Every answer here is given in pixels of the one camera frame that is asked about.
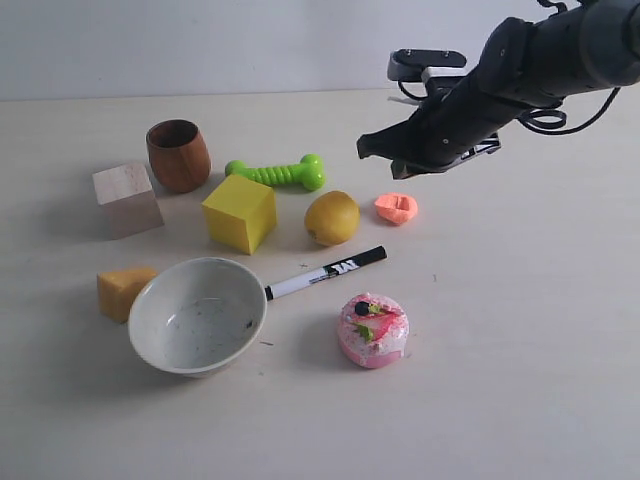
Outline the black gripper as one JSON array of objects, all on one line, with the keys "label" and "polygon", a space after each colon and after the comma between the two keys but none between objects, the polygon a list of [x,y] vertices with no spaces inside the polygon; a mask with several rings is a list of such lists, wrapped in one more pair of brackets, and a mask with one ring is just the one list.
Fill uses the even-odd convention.
[{"label": "black gripper", "polygon": [[527,104],[512,91],[519,67],[478,65],[445,94],[424,102],[406,122],[361,135],[361,159],[392,160],[394,180],[440,174],[470,149],[525,112]]}]

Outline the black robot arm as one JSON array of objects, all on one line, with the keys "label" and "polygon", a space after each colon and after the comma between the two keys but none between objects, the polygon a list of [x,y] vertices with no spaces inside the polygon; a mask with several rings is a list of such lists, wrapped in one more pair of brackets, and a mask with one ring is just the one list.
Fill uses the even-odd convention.
[{"label": "black robot arm", "polygon": [[543,135],[571,133],[560,111],[572,95],[607,90],[612,97],[639,81],[639,4],[581,1],[539,22],[508,17],[491,33],[472,69],[453,50],[400,49],[387,77],[403,88],[420,83],[412,115],[362,135],[362,158],[390,160],[396,179],[444,173],[501,147],[499,130],[517,121]]}]

